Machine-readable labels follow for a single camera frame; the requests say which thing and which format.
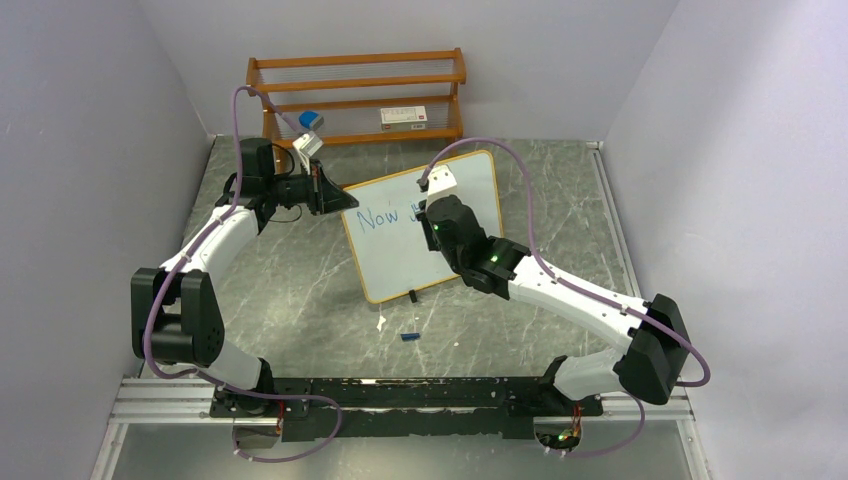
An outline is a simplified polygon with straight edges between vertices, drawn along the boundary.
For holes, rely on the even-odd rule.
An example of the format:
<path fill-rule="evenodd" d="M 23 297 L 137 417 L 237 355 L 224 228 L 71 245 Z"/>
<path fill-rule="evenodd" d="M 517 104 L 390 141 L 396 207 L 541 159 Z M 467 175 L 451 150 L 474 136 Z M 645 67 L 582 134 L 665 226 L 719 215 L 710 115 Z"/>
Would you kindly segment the whiteboard with yellow frame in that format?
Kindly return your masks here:
<path fill-rule="evenodd" d="M 503 235 L 493 155 L 477 150 L 440 162 L 458 181 L 457 196 L 470 206 L 489 235 Z M 365 297 L 379 304 L 452 280 L 456 275 L 436 251 L 428 249 L 415 219 L 426 198 L 417 181 L 425 168 L 392 173 L 353 185 L 346 192 L 359 206 L 342 212 L 346 234 Z"/>

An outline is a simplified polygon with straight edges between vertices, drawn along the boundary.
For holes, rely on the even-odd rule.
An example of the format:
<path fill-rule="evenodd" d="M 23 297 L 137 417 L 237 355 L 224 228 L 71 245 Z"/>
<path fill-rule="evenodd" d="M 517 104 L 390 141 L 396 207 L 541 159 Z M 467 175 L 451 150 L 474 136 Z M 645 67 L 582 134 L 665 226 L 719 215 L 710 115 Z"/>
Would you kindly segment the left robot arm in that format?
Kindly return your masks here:
<path fill-rule="evenodd" d="M 238 253 L 271 222 L 280 207 L 305 207 L 313 215 L 357 206 L 331 181 L 316 153 L 323 142 L 308 132 L 293 143 L 298 173 L 279 173 L 276 144 L 266 138 L 238 143 L 237 169 L 225 183 L 207 223 L 176 255 L 131 278 L 134 354 L 159 377 L 162 365 L 179 365 L 237 392 L 237 403 L 261 416 L 273 409 L 277 388 L 268 363 L 250 355 L 225 334 L 216 286 Z"/>

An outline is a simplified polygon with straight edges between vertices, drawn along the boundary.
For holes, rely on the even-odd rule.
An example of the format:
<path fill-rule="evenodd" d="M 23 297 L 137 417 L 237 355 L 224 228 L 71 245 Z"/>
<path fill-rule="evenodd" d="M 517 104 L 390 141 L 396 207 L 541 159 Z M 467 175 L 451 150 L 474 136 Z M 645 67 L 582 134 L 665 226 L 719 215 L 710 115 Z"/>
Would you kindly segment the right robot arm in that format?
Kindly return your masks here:
<path fill-rule="evenodd" d="M 539 389 L 548 412 L 614 391 L 653 405 L 669 401 L 691 344 L 675 300 L 617 294 L 539 262 L 528 247 L 486 234 L 455 195 L 421 201 L 416 218 L 429 250 L 440 252 L 466 286 L 561 316 L 607 344 L 599 353 L 552 361 Z"/>

